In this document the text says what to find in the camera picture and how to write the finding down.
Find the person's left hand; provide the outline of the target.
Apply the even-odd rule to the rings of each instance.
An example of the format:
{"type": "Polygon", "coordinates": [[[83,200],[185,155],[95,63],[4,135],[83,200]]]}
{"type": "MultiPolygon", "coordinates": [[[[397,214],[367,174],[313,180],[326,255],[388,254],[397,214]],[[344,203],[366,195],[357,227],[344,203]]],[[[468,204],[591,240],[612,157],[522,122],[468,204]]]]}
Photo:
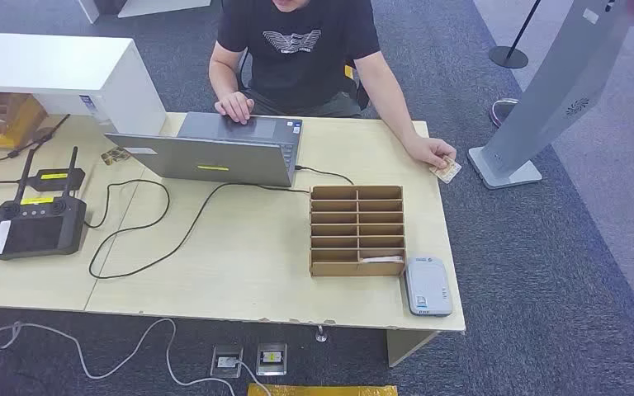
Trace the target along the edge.
{"type": "Polygon", "coordinates": [[[455,160],[457,151],[444,140],[413,135],[401,140],[406,152],[415,160],[444,169],[447,159],[455,160]]]}

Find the person's right hand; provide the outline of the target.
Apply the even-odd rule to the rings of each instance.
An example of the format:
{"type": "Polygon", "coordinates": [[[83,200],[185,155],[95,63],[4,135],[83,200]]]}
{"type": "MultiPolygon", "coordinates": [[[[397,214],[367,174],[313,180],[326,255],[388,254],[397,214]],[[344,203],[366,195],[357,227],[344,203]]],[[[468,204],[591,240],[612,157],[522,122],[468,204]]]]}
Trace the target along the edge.
{"type": "Polygon", "coordinates": [[[235,91],[222,94],[215,103],[215,109],[233,122],[246,125],[251,118],[255,102],[242,92],[235,91]]]}

